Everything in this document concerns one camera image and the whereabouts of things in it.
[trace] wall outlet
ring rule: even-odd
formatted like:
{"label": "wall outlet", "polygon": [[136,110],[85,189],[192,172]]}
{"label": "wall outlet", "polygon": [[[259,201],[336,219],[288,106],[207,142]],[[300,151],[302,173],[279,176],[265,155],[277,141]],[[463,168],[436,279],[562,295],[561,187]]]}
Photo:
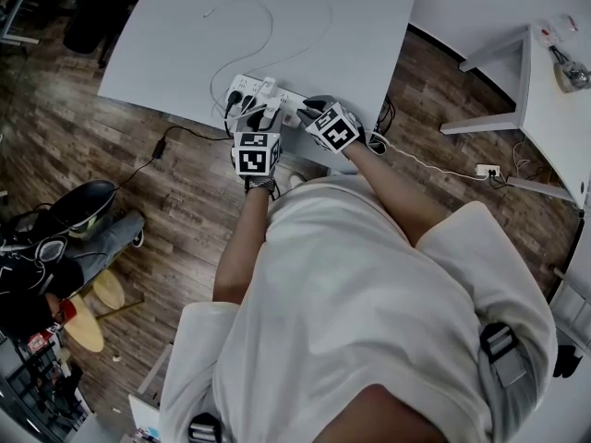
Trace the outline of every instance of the wall outlet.
{"label": "wall outlet", "polygon": [[488,177],[489,172],[493,171],[494,174],[491,174],[490,177],[493,175],[495,177],[501,177],[501,167],[495,164],[477,164],[476,165],[476,177]]}

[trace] table leg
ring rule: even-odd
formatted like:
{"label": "table leg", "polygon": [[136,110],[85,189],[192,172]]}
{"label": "table leg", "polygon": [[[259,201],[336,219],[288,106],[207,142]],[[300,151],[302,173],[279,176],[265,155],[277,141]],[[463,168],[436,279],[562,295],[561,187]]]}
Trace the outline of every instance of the table leg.
{"label": "table leg", "polygon": [[106,314],[99,315],[99,316],[96,317],[96,319],[97,319],[97,321],[101,321],[101,320],[104,320],[104,319],[106,319],[108,317],[114,317],[115,315],[118,315],[118,314],[120,314],[122,312],[125,312],[126,310],[131,310],[132,308],[135,308],[135,307],[137,307],[139,305],[142,305],[143,303],[144,303],[144,299],[142,297],[140,300],[138,300],[134,304],[129,304],[129,305],[126,305],[126,306],[122,306],[121,308],[119,308],[118,310],[114,310],[113,312],[108,312]]}
{"label": "table leg", "polygon": [[499,131],[502,129],[519,129],[517,114],[494,114],[470,118],[459,122],[444,123],[440,132],[444,135],[457,133],[475,133],[477,131]]}
{"label": "table leg", "polygon": [[574,202],[574,199],[571,196],[571,194],[569,194],[568,190],[562,187],[548,186],[546,184],[528,181],[525,179],[520,179],[518,177],[507,177],[507,184],[513,187],[524,188],[525,190],[532,190],[534,192],[538,192],[539,194],[544,194],[546,196],[561,198],[562,200]]}
{"label": "table leg", "polygon": [[20,42],[5,40],[4,38],[0,38],[0,42],[2,44],[10,44],[11,46],[20,46]]}
{"label": "table leg", "polygon": [[158,374],[158,371],[160,371],[160,368],[163,366],[164,361],[166,361],[166,359],[168,358],[168,356],[171,355],[172,352],[173,352],[173,344],[168,343],[166,345],[166,347],[164,348],[163,353],[160,355],[160,357],[156,361],[156,363],[151,367],[151,370],[148,373],[148,375],[144,378],[143,382],[139,385],[138,395],[143,394],[148,389],[148,386],[154,380],[154,378]]}
{"label": "table leg", "polygon": [[15,36],[14,34],[5,34],[4,39],[16,42],[29,42],[31,44],[39,44],[39,40],[35,40],[33,38],[25,38],[24,36]]}
{"label": "table leg", "polygon": [[467,72],[474,69],[475,67],[483,66],[484,64],[489,63],[498,57],[514,53],[521,47],[525,37],[528,35],[528,29],[519,30],[518,33],[513,34],[509,38],[501,40],[496,44],[487,46],[480,51],[476,51],[460,64],[460,70],[462,72]]}

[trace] wrist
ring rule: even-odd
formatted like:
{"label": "wrist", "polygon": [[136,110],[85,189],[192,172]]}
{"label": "wrist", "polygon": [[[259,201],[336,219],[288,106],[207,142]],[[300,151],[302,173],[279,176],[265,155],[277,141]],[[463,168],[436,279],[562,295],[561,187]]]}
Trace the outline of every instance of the wrist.
{"label": "wrist", "polygon": [[267,195],[275,191],[275,181],[272,177],[249,177],[247,179],[247,194],[251,191],[265,191]]}
{"label": "wrist", "polygon": [[343,150],[343,154],[352,161],[352,157],[355,157],[358,152],[366,149],[366,145],[356,139]]}

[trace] white sleeve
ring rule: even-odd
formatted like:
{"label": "white sleeve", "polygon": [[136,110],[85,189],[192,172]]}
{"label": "white sleeve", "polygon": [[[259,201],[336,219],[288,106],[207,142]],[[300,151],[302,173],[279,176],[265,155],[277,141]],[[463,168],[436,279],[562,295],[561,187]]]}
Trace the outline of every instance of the white sleeve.
{"label": "white sleeve", "polygon": [[203,412],[215,415],[213,368],[237,311],[238,305],[222,302],[191,304],[183,310],[160,406],[163,443],[187,443],[190,421]]}
{"label": "white sleeve", "polygon": [[484,204],[471,202],[416,245],[460,282],[487,322],[509,325],[543,360],[549,382],[558,345],[549,305],[521,256]]}

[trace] backpack strap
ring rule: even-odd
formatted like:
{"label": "backpack strap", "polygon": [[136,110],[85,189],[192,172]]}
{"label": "backpack strap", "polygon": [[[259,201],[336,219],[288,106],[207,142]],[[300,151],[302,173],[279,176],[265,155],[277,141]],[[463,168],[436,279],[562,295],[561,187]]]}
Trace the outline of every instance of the backpack strap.
{"label": "backpack strap", "polygon": [[536,408],[542,391],[536,364],[505,323],[488,324],[480,334],[478,372],[492,417],[492,442],[508,441]]}

